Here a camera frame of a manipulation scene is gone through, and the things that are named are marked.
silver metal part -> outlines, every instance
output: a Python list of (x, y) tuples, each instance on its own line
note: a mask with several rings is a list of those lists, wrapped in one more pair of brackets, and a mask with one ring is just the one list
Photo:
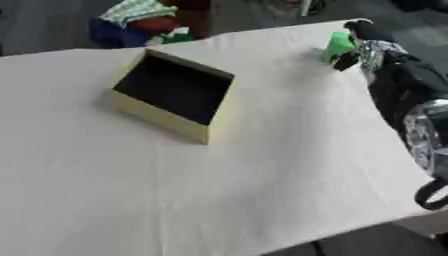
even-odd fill
[(430, 175), (440, 170), (448, 172), (448, 145), (443, 145), (440, 139), (443, 131), (438, 131), (434, 125), (441, 118), (439, 114), (446, 112), (448, 100), (434, 100), (414, 107), (403, 120), (409, 152)]

white cloth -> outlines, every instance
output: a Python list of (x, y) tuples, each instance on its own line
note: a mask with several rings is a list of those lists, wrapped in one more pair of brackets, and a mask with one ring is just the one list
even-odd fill
[(426, 214), (359, 69), (320, 61), (343, 24), (157, 47), (236, 74), (208, 146), (102, 102), (139, 49), (1, 58), (0, 254), (247, 256)]

fabric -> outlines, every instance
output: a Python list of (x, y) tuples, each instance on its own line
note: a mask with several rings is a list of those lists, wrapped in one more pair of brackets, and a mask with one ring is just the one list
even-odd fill
[(131, 21), (158, 16), (175, 16), (177, 7), (167, 7), (156, 0), (124, 0), (101, 15), (101, 19), (114, 22), (121, 27)]
[(149, 30), (155, 35), (169, 33), (177, 27), (177, 22), (172, 16), (136, 20), (131, 22), (131, 24), (135, 27)]
[(143, 47), (153, 34), (133, 25), (120, 26), (102, 19), (92, 19), (89, 23), (90, 39), (106, 49)]
[(103, 99), (143, 49), (0, 59), (0, 254), (261, 255), (405, 218), (446, 232), (446, 215), (421, 221), (436, 214), (413, 201), (429, 177), (361, 70), (321, 61), (343, 24), (157, 46), (235, 74), (208, 146)]

green object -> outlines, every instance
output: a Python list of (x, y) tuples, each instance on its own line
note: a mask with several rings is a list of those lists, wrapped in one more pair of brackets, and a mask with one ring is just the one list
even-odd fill
[(334, 32), (331, 35), (330, 43), (325, 50), (323, 61), (330, 63), (333, 56), (340, 56), (353, 49), (355, 49), (355, 45), (350, 42), (348, 33)]
[(126, 27), (134, 20), (142, 20), (159, 16), (175, 16), (177, 7), (165, 6), (156, 0), (124, 0), (110, 8), (100, 18)]

open box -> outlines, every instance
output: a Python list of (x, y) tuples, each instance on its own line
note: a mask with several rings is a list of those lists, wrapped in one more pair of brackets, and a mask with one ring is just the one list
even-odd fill
[(121, 111), (207, 144), (234, 75), (146, 49), (108, 93)]

